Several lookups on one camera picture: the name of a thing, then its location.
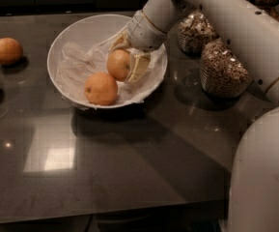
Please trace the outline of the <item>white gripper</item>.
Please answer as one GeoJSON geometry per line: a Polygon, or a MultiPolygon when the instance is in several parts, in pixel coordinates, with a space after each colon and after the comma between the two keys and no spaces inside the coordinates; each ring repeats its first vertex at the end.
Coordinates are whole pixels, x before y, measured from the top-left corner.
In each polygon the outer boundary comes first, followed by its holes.
{"type": "Polygon", "coordinates": [[[142,11],[135,13],[126,30],[118,34],[109,48],[109,52],[131,47],[141,50],[130,54],[126,83],[135,83],[145,75],[151,62],[151,53],[143,51],[158,50],[166,38],[167,35],[157,29],[142,11]]]}

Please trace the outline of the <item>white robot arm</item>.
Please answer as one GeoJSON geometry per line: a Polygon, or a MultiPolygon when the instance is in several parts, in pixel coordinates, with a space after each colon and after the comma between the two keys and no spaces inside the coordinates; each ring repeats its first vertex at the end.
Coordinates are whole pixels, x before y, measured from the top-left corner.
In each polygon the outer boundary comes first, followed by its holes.
{"type": "Polygon", "coordinates": [[[130,77],[142,74],[152,51],[190,10],[200,9],[246,69],[236,81],[201,71],[205,92],[234,99],[255,84],[274,104],[240,140],[233,163],[227,232],[279,232],[279,22],[245,0],[149,0],[111,47],[138,50],[130,77]]]}

